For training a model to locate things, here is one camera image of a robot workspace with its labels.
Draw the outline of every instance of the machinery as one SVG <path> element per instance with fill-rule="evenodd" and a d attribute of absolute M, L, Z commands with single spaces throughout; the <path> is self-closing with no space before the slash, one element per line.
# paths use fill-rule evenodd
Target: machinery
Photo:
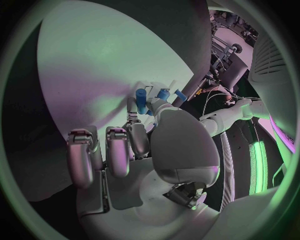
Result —
<path fill-rule="evenodd" d="M 98 139 L 94 126 L 71 130 L 67 163 L 72 182 L 78 189 L 77 216 L 90 239 L 266 239 L 270 234 L 282 233 L 279 226 L 287 226 L 287 220 L 295 218 L 300 202 L 296 48 L 277 25 L 271 24 L 271 18 L 256 10 L 252 3 L 215 2 L 232 9 L 259 32 L 249 82 L 262 101 L 240 99 L 233 107 L 198 120 L 167 102 L 170 93 L 177 92 L 183 100 L 190 97 L 181 95 L 176 87 L 171 90 L 171 86 L 153 84 L 150 87 L 156 89 L 156 93 L 149 95 L 148 85 L 139 86 L 135 97 L 127 100 L 124 125 L 108 127 L 105 139 Z M 40 24 L 41 15 L 47 10 L 41 3 L 32 12 L 39 17 L 37 21 L 26 18 L 28 26 Z M 27 31 L 25 24 L 20 30 L 23 34 Z M 9 45 L 1 56 L 1 63 L 5 63 L 0 64 L 2 87 L 13 58 L 23 44 L 20 42 L 26 39 L 23 35 L 15 37 L 17 40 L 13 43 L 17 46 Z M 154 117 L 147 125 L 140 120 L 145 114 Z M 204 204 L 207 196 L 204 189 L 216 182 L 220 172 L 219 154 L 212 136 L 223 133 L 236 120 L 253 116 L 271 116 L 285 163 L 285 177 L 278 187 L 233 201 L 221 212 L 215 211 Z M 147 131 L 151 128 L 149 142 Z M 105 141 L 105 149 L 100 148 L 102 141 Z M 22 224 L 36 238 L 65 239 L 24 198 L 11 174 L 2 145 L 1 148 L 1 189 Z"/>

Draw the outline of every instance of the robotic arm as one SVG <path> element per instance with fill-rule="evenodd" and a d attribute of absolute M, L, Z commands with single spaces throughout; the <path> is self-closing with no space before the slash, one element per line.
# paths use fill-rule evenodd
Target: robotic arm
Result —
<path fill-rule="evenodd" d="M 237 120 L 249 120 L 252 117 L 269 119 L 270 115 L 262 101 L 241 99 L 230 108 L 220 109 L 200 117 L 211 137 L 229 129 Z"/>

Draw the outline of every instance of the green light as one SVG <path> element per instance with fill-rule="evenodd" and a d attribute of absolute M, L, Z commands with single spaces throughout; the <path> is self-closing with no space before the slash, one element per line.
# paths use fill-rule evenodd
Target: green light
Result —
<path fill-rule="evenodd" d="M 260 193 L 268 187 L 268 162 L 263 141 L 249 145 L 251 179 L 249 195 Z"/>

